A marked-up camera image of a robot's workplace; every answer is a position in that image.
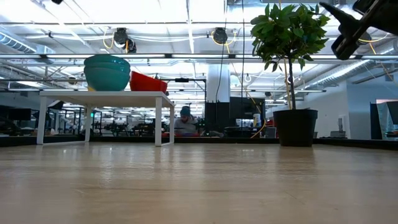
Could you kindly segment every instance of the plant stem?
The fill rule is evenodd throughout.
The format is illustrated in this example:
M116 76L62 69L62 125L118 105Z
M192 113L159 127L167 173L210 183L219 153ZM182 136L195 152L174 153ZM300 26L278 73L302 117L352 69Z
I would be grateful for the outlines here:
M292 58L288 57L287 59L289 61L289 82L290 82L290 93L292 94L292 109L296 110L296 96L294 94Z

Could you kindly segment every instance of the desk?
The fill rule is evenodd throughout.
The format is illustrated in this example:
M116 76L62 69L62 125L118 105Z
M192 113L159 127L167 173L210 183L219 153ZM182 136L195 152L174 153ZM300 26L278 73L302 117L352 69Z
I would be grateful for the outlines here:
M170 108L170 142L174 143L174 104L160 91L41 91L37 144L43 144L47 98L83 105L86 121L91 119L93 107L155 107L155 146L162 144L162 107ZM85 123L85 141L90 141L91 123Z

